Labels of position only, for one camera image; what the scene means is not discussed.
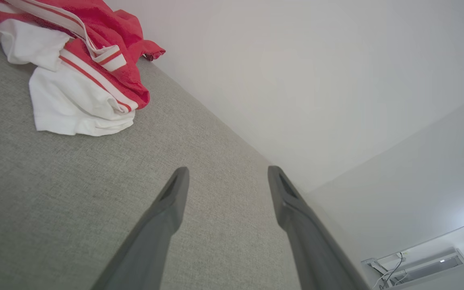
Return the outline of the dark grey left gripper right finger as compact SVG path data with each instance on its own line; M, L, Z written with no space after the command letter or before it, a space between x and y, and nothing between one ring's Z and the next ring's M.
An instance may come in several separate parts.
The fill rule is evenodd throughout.
M278 166L267 169L278 225L285 231L302 290L370 290L323 222Z

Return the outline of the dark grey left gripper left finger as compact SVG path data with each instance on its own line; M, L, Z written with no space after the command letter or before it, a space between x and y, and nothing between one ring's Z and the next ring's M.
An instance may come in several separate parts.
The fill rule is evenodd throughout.
M187 167L174 171L91 290L160 290L170 240L183 221L189 180Z

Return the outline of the red and white basketball jersey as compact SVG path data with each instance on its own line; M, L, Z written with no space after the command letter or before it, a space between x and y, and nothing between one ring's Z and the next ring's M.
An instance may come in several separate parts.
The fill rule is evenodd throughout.
M164 55L138 18L104 0L0 0L0 45L28 81L38 131L116 134L150 101L137 62Z

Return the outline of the white grey appliance unit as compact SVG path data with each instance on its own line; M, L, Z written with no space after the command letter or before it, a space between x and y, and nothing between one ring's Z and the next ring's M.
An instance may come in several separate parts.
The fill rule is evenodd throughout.
M379 259L363 261L374 270L379 279L373 288L389 289L435 273L464 265L464 255L459 249L449 248L432 255L424 251L408 249Z

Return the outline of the grey fabric sofa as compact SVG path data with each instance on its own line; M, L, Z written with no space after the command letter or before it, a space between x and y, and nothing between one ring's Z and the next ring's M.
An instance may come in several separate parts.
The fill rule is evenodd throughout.
M152 62L134 124L37 131L28 81L0 46L0 290L89 290L178 167L190 171L160 290L300 290L271 162Z

